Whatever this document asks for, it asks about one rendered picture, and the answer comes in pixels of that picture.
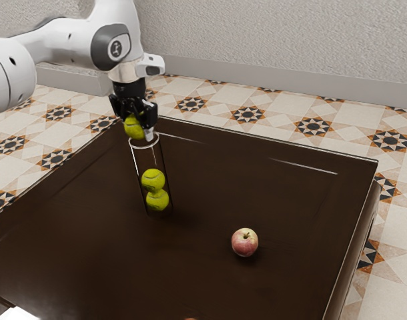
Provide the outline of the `yellow tennis ball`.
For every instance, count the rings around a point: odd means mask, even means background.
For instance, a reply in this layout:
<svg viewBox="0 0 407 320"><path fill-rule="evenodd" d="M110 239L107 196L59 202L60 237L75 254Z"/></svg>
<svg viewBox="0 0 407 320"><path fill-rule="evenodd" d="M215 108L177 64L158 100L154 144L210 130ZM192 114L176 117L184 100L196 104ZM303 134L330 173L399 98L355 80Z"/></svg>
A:
<svg viewBox="0 0 407 320"><path fill-rule="evenodd" d="M169 205L169 194L163 189L148 192L145 201L151 210L163 211Z"/></svg>
<svg viewBox="0 0 407 320"><path fill-rule="evenodd" d="M123 128L127 136L132 139L142 140L145 138L144 130L134 114L130 114L125 118Z"/></svg>
<svg viewBox="0 0 407 320"><path fill-rule="evenodd" d="M165 175L159 169L147 169L141 176L141 185L149 192L159 191L165 185Z"/></svg>

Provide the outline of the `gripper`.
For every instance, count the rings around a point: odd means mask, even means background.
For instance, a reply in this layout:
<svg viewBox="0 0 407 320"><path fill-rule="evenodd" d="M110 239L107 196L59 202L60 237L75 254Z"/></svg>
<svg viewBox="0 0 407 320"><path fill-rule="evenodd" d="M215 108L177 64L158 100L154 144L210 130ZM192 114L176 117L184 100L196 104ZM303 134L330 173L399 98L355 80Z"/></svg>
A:
<svg viewBox="0 0 407 320"><path fill-rule="evenodd" d="M153 140L153 128L157 123L157 104L146 99L146 84L144 78L131 83L113 82L113 93L109 101L114 113L125 121L127 116L134 115L143 121L146 141Z"/></svg>

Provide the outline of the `red apple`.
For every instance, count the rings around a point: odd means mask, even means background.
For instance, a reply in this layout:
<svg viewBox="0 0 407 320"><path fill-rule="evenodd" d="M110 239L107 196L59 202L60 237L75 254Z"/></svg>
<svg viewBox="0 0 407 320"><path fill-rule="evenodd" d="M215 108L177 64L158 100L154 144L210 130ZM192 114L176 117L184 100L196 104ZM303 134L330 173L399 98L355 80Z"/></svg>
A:
<svg viewBox="0 0 407 320"><path fill-rule="evenodd" d="M254 230L244 227L234 232L231 245L234 253L240 257L250 257L258 248L258 236Z"/></svg>

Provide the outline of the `clear tennis ball tube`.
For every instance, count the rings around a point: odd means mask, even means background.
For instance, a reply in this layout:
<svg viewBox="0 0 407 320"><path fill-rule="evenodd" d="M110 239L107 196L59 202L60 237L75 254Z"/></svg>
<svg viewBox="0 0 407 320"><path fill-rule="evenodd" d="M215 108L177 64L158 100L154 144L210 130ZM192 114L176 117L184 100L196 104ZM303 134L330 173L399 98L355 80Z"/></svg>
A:
<svg viewBox="0 0 407 320"><path fill-rule="evenodd" d="M145 139L142 140L135 140L129 138L128 140L129 147L131 149L131 154L133 157L133 164L135 166L135 172L137 175L137 182L139 188L139 195L141 196L141 202L144 205L145 212L148 217L152 219L166 219L168 218L173 212L173 200L171 196L171 190L168 182L168 174L165 168L165 162L163 159L163 153L161 149L161 141L159 137L159 133L154 133L153 140L146 141ZM153 211L151 210L146 204L146 195L149 191L147 191L141 185L141 176L143 172L147 169L159 169L165 175L165 185L163 190L167 191L169 194L169 205L163 211Z"/></svg>

